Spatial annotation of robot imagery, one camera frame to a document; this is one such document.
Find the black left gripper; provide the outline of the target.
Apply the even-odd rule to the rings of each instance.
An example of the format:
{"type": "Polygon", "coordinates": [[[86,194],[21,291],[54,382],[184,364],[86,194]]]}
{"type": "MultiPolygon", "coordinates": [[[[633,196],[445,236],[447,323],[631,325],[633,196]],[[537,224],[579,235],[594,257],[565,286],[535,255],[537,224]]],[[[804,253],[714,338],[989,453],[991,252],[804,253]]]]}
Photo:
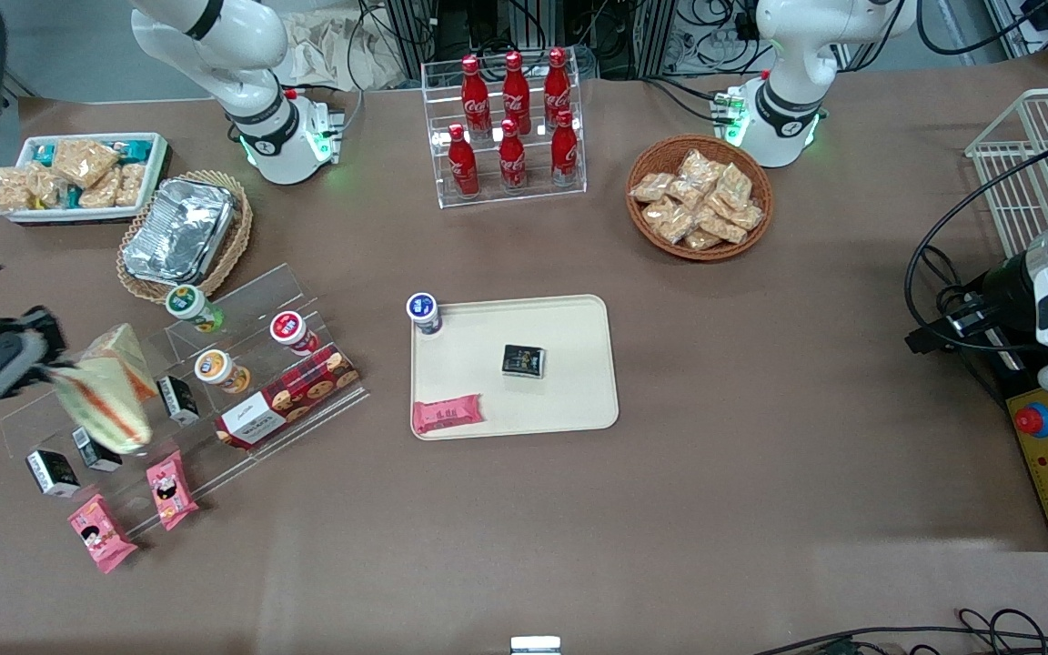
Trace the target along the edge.
{"type": "MultiPolygon", "coordinates": [[[[1006,258],[982,275],[979,294],[995,319],[1036,319],[1034,282],[1026,258],[1006,258]]],[[[932,325],[918,327],[907,333],[907,348],[913,354],[931,354],[945,349],[945,339],[932,325]]]]}

